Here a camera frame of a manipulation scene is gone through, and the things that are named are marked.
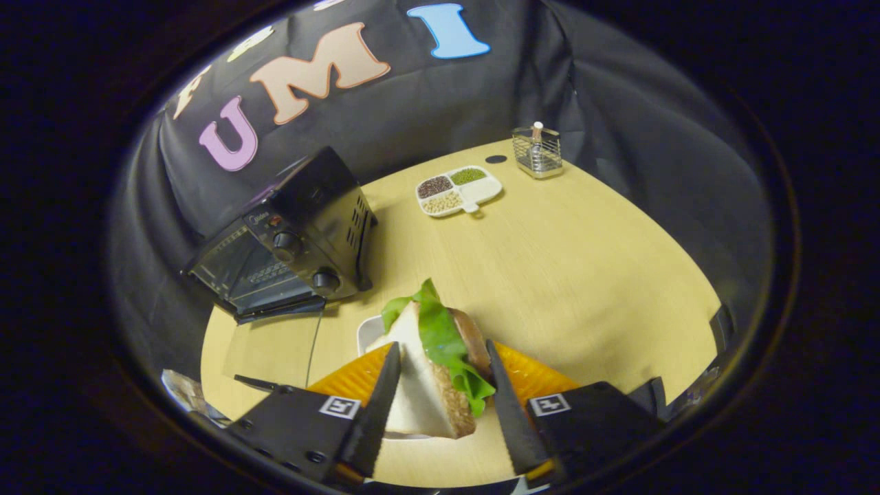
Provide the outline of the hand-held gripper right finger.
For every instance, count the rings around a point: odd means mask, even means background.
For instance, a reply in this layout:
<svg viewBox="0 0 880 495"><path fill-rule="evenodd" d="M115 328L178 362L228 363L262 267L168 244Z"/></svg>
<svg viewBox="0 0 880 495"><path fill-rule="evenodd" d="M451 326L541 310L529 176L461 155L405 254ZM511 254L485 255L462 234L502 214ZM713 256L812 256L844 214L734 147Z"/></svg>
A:
<svg viewBox="0 0 880 495"><path fill-rule="evenodd" d="M603 475L663 430L659 377L629 393L609 382L580 386L500 342L486 345L504 444L528 485Z"/></svg>

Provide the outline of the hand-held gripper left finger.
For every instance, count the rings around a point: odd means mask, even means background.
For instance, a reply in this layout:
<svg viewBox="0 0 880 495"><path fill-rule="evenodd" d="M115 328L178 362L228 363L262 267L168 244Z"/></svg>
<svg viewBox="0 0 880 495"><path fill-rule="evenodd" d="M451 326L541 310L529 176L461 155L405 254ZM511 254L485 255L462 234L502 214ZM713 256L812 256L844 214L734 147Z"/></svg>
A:
<svg viewBox="0 0 880 495"><path fill-rule="evenodd" d="M312 482L362 485L373 476L401 370L400 344L390 342L309 389L278 385L227 430Z"/></svg>

